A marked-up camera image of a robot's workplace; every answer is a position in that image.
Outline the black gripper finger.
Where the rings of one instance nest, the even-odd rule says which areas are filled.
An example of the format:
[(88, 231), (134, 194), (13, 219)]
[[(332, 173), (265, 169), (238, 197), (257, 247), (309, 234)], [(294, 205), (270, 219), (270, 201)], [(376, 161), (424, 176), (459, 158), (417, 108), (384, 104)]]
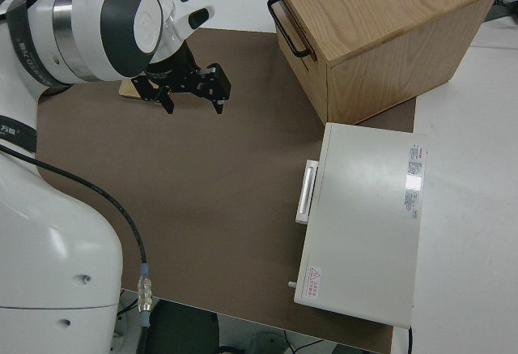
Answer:
[(223, 107), (226, 102), (226, 93), (218, 88), (211, 88), (210, 97), (210, 101), (214, 107), (215, 112), (221, 115), (223, 113)]
[(169, 90), (167, 87), (161, 87), (159, 89), (159, 102), (165, 109), (166, 113), (172, 114), (174, 110), (174, 103), (169, 96)]

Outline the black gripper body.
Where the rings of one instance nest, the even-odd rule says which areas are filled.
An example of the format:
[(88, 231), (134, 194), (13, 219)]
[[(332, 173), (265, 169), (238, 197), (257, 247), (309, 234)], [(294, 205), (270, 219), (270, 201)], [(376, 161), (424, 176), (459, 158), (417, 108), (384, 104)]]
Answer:
[(130, 82), (142, 100), (153, 102), (171, 102), (170, 93), (191, 93), (210, 102), (225, 102), (231, 94), (223, 68), (212, 63), (202, 69), (187, 45), (160, 62), (150, 63)]

